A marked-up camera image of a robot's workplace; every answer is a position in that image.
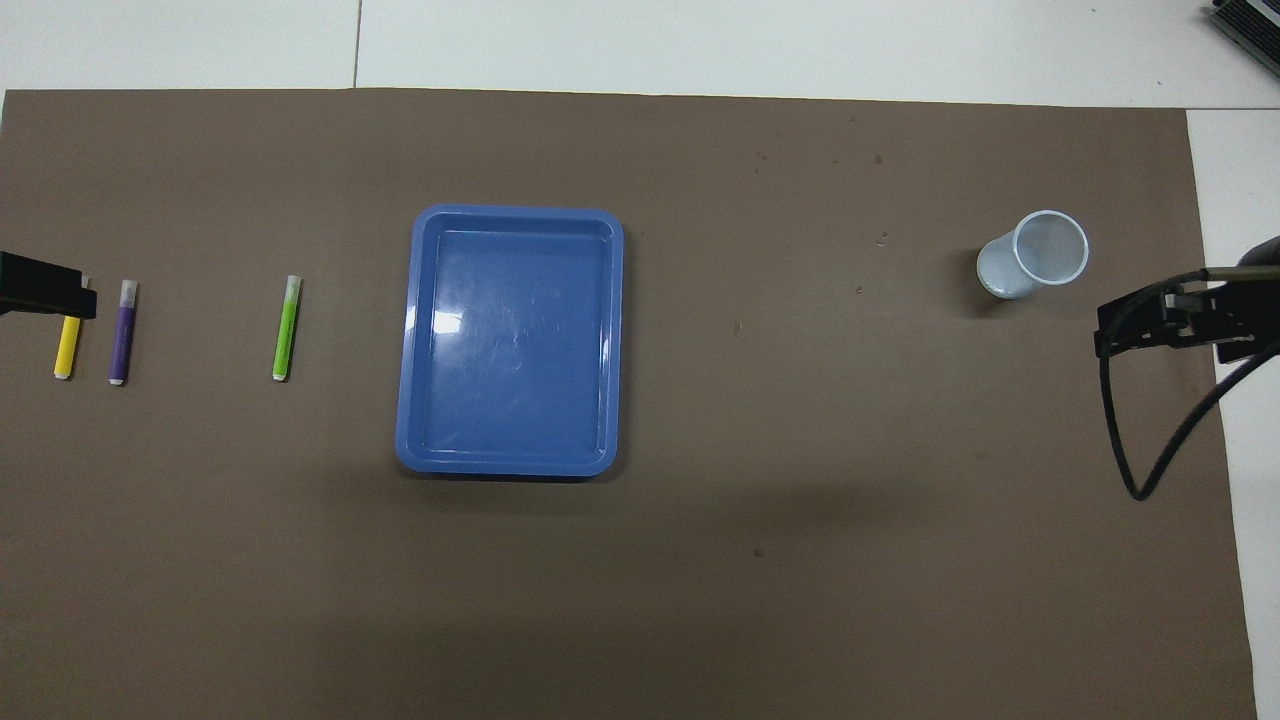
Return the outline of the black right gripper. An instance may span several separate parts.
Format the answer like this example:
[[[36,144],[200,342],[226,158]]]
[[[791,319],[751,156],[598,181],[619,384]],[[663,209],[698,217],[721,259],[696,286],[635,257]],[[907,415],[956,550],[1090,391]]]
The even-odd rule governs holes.
[[[1181,284],[1143,288],[1096,309],[1094,355],[1215,346],[1221,364],[1262,354],[1279,340],[1279,283],[1226,283],[1207,293]]]

